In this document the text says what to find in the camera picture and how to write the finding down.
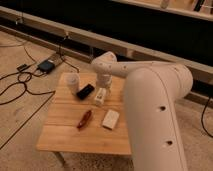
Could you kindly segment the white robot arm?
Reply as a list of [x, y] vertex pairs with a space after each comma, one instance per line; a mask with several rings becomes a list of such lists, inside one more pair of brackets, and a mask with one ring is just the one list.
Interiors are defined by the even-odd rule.
[[183, 64], [119, 62], [112, 52], [95, 58], [98, 74], [125, 79], [123, 104], [134, 171], [188, 171], [174, 102], [193, 85]]

